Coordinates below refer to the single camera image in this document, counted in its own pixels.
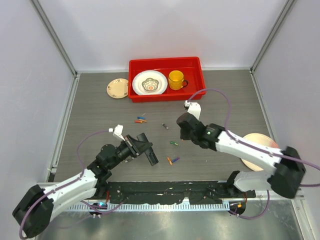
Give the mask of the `black remote control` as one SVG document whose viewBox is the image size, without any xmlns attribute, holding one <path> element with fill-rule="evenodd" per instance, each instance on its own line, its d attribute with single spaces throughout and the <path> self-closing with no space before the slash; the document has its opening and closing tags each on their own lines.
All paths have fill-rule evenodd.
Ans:
<svg viewBox="0 0 320 240">
<path fill-rule="evenodd" d="M 145 155 L 151 166 L 154 166 L 159 163 L 159 160 L 152 147 L 145 152 Z"/>
</svg>

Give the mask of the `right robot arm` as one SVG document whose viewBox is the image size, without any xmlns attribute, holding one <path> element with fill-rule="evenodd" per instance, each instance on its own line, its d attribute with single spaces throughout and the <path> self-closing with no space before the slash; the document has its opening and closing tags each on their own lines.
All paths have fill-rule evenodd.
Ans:
<svg viewBox="0 0 320 240">
<path fill-rule="evenodd" d="M 298 151 L 292 147 L 284 150 L 259 145 L 226 131 L 217 124 L 204 125 L 189 112 L 176 121 L 180 138 L 192 141 L 202 149 L 210 149 L 244 159 L 261 171 L 234 171 L 228 178 L 226 193 L 233 198 L 243 192 L 272 190 L 281 197 L 294 199 L 306 173 Z"/>
</svg>

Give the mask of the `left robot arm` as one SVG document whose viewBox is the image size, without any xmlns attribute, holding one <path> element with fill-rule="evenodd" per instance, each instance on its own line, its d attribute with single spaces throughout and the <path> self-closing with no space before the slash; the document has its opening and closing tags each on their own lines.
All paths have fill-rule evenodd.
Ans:
<svg viewBox="0 0 320 240">
<path fill-rule="evenodd" d="M 119 146 L 102 146 L 95 160 L 75 176 L 48 188 L 38 184 L 32 186 L 12 212 L 19 224 L 19 238 L 36 237 L 57 215 L 77 202 L 92 197 L 102 199 L 107 192 L 105 185 L 112 175 L 111 170 L 127 158 L 136 158 L 149 151 L 152 145 L 148 140 L 126 135 Z"/>
</svg>

